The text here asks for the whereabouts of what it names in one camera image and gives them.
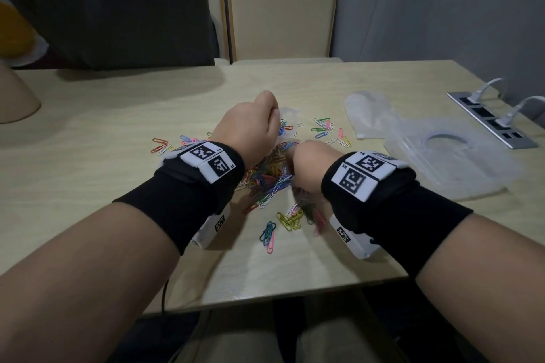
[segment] wooden table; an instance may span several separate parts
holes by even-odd
[[[458,116],[482,129],[445,95],[475,91],[482,84],[452,61],[19,75],[43,107],[28,119],[0,126],[0,273],[147,180],[159,159],[150,153],[156,145],[152,138],[176,144],[180,134],[204,138],[227,109],[265,89],[275,93],[281,106],[300,108],[305,126],[298,139],[313,138],[312,118],[331,117],[354,150],[384,151],[383,140],[357,141],[344,114],[344,98],[358,90],[386,94],[405,118]],[[497,114],[507,112],[494,89],[485,97]],[[466,204],[544,244],[545,131],[524,116],[517,116],[515,125],[541,145],[510,151],[524,164],[525,177],[508,192]],[[236,195],[235,201],[241,198]],[[167,309],[194,310],[406,276],[384,251],[358,261],[331,227],[314,237],[313,227],[304,221],[302,229],[291,233],[279,229],[274,253],[266,254],[258,237],[292,202],[290,190],[283,190],[246,220],[243,204],[235,202],[212,246],[201,250],[190,245],[181,257],[168,285]],[[159,307],[158,296],[147,311]]]

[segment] beige chair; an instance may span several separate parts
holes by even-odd
[[[228,0],[233,65],[342,62],[328,57],[336,3]]]
[[[208,0],[210,16],[216,27],[217,44],[220,48],[220,58],[215,58],[217,66],[229,66],[229,41],[227,38],[227,16],[225,0]]]

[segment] hand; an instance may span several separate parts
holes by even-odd
[[[255,101],[229,109],[210,139],[237,151],[248,169],[272,152],[279,130],[278,102],[272,92],[263,91]]]
[[[289,172],[294,174],[292,187],[320,193],[325,173],[343,155],[320,141],[305,141],[291,147],[286,153],[286,165]]]

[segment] floor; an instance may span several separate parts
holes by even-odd
[[[486,363],[427,301],[412,281],[363,289],[378,319],[411,363]],[[278,345],[286,363],[295,361],[295,341],[306,325],[303,298],[273,301]],[[199,313],[140,319],[108,363],[167,363],[191,335]]]

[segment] pants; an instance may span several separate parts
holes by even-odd
[[[204,311],[175,363],[283,363],[270,302]],[[406,362],[359,289],[305,297],[301,363]]]

